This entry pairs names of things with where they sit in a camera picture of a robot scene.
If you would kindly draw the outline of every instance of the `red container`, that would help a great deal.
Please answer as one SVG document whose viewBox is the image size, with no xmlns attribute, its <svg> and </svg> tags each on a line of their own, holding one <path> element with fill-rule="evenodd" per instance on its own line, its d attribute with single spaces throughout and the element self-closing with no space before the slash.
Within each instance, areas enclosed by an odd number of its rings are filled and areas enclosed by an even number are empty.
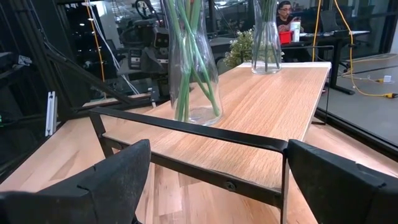
<svg viewBox="0 0 398 224">
<path fill-rule="evenodd" d="M 292 42 L 292 31 L 279 33 L 280 44 L 290 44 Z"/>
</svg>

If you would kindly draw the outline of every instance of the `clear glass vase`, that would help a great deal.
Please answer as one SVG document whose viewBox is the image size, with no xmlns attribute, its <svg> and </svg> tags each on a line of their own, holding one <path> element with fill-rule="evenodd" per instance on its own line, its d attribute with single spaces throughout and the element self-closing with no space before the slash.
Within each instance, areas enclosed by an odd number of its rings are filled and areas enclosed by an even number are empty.
<svg viewBox="0 0 398 224">
<path fill-rule="evenodd" d="M 175 120 L 211 125 L 222 115 L 218 72 L 207 39 L 205 0 L 163 0 L 169 25 L 169 85 Z"/>
<path fill-rule="evenodd" d="M 254 44 L 251 70 L 256 74 L 276 73 L 281 68 L 281 50 L 276 26 L 276 0 L 254 0 Z"/>
</svg>

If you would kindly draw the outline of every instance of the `wood grain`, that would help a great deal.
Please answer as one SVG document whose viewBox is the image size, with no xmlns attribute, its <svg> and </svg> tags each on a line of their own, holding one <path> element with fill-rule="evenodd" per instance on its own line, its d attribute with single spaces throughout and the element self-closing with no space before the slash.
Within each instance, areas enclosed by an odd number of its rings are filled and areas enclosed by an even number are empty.
<svg viewBox="0 0 398 224">
<path fill-rule="evenodd" d="M 234 68 L 220 76 L 224 114 L 214 127 L 284 140 L 302 140 L 327 73 L 328 67 L 284 68 L 275 75 L 253 75 L 250 68 Z M 196 88 L 190 99 L 204 99 L 196 97 L 196 93 L 200 94 L 200 89 Z M 167 119 L 173 117 L 168 103 L 146 114 Z M 281 187 L 282 156 L 276 152 L 131 121 L 125 121 L 105 136 L 128 144 L 147 138 L 154 152 L 267 187 Z"/>
</svg>

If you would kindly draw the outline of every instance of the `desk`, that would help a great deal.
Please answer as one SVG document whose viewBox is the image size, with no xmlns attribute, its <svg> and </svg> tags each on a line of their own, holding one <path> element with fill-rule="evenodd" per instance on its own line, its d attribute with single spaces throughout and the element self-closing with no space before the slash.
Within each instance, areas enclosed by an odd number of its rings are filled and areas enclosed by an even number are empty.
<svg viewBox="0 0 398 224">
<path fill-rule="evenodd" d="M 368 33 L 370 33 L 370 31 L 366 31 L 366 30 L 353 30 L 352 31 L 352 34 L 355 37 L 360 36 L 360 35 L 366 35 Z M 326 84 L 329 85 L 329 87 L 334 90 L 338 90 L 340 92 L 343 92 L 343 93 L 346 93 L 349 95 L 353 95 L 353 94 L 355 94 L 355 91 L 348 90 L 346 88 L 343 88 L 343 87 L 337 85 L 337 76 L 338 76 L 339 62 L 340 62 L 340 58 L 341 58 L 341 49 L 343 48 L 343 42 L 345 40 L 349 39 L 349 36 L 335 37 L 335 36 L 333 36 L 333 33 L 325 33 L 325 34 L 326 35 L 318 34 L 317 41 L 318 42 L 333 42 L 333 46 L 334 46 L 333 60 L 331 62 L 330 83 L 326 83 Z M 313 34 L 303 35 L 300 38 L 312 42 Z"/>
<path fill-rule="evenodd" d="M 224 114 L 215 127 L 285 141 L 303 140 L 330 66 L 329 62 L 286 63 L 275 75 L 253 75 L 251 65 L 242 64 L 222 74 Z M 171 119 L 173 110 L 165 103 L 146 115 Z M 282 154 L 126 120 L 105 132 L 98 124 L 98 114 L 91 120 L 105 155 L 110 156 L 109 147 L 122 149 L 149 139 L 153 162 L 279 207 L 280 221 L 285 223 L 289 174 Z"/>
</svg>

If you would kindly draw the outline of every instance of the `wooden floor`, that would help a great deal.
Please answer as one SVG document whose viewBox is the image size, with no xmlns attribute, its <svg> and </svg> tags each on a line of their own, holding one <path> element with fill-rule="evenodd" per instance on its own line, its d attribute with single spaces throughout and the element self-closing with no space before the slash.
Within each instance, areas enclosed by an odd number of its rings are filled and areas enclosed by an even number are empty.
<svg viewBox="0 0 398 224">
<path fill-rule="evenodd" d="M 141 113 L 148 108 L 134 110 Z M 107 128 L 122 121 L 104 118 Z M 398 177 L 398 164 L 329 127 L 311 125 L 307 143 Z M 68 121 L 10 178 L 0 191 L 35 192 L 104 159 L 88 118 Z M 288 223 L 316 223 L 290 179 Z M 137 216 L 142 223 L 278 223 L 278 209 L 151 164 Z"/>
</svg>

